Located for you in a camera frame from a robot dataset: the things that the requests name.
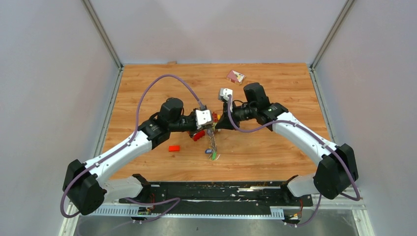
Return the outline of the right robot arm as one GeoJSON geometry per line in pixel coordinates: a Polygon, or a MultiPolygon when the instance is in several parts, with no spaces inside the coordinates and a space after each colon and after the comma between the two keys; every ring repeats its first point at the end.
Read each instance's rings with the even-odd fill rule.
{"type": "Polygon", "coordinates": [[[339,195],[354,201],[361,199],[356,180],[358,171],[354,150],[348,144],[331,142],[301,123],[280,103],[271,103],[259,83],[243,88],[246,101],[237,106],[233,91],[219,90],[218,99],[223,102],[223,114],[216,128],[237,130],[244,133],[239,124],[255,119],[260,125],[250,132],[262,128],[285,137],[305,153],[316,165],[314,173],[293,176],[282,186],[281,199],[287,205],[294,205],[302,196],[320,194],[327,199],[339,195]]]}

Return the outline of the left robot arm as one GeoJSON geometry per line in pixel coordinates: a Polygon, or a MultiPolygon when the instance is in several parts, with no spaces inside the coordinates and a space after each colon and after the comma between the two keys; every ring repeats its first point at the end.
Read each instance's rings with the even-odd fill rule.
{"type": "Polygon", "coordinates": [[[78,214],[88,215],[104,202],[120,198],[134,198],[139,203],[150,199],[150,189],[136,177],[110,180],[110,177],[136,157],[147,153],[167,141],[173,132],[198,133],[212,122],[206,106],[183,114],[183,102],[168,98],[159,112],[142,122],[134,132],[107,152],[81,162],[69,163],[64,183],[62,202],[66,198],[78,209],[78,214]]]}

